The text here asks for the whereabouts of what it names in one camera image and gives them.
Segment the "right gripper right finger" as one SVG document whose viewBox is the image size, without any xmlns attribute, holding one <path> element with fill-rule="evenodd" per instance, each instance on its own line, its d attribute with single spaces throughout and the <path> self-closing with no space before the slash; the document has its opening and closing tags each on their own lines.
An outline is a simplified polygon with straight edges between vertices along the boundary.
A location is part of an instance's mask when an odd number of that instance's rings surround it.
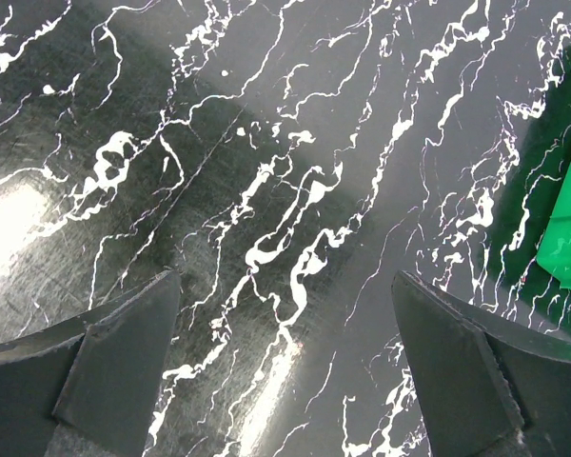
<svg viewBox="0 0 571 457">
<path fill-rule="evenodd" d="M 571 456 L 571 342 L 407 272 L 392 301 L 435 456 Z"/>
</svg>

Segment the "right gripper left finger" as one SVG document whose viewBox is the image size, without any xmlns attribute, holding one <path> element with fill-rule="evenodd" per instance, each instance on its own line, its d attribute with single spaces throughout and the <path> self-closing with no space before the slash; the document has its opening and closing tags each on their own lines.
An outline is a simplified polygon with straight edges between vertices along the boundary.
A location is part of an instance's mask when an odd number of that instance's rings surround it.
<svg viewBox="0 0 571 457">
<path fill-rule="evenodd" d="M 0 344 L 0 456 L 42 456 L 58 425 L 117 456 L 144 452 L 180 277 Z"/>
</svg>

